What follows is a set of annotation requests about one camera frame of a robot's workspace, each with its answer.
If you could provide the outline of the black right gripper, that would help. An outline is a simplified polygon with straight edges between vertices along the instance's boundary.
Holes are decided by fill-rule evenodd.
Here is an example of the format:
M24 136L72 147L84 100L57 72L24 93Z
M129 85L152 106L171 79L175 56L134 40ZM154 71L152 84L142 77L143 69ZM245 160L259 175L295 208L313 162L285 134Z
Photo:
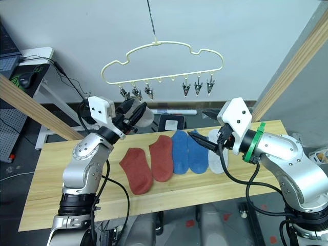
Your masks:
M213 120L217 120L218 111L217 110L203 110L202 113ZM232 150L235 142L235 137L233 136L233 129L230 125L223 125L218 132L218 144L221 144L222 149ZM188 135L196 141L199 145L204 148L219 154L219 147L217 143L209 141L205 136L199 133L189 131Z

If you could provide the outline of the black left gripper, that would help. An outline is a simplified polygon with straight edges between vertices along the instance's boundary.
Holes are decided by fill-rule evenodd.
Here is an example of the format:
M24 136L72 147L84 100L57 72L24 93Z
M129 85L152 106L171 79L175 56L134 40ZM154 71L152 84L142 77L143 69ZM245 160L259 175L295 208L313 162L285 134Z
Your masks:
M136 107L132 107L134 99L127 99L118 106L118 113L114 118L114 125L121 130L124 134L130 132L136 133L138 129L136 126L145 126L147 121L144 117L146 112L147 103L143 102ZM128 118L121 113L129 113Z

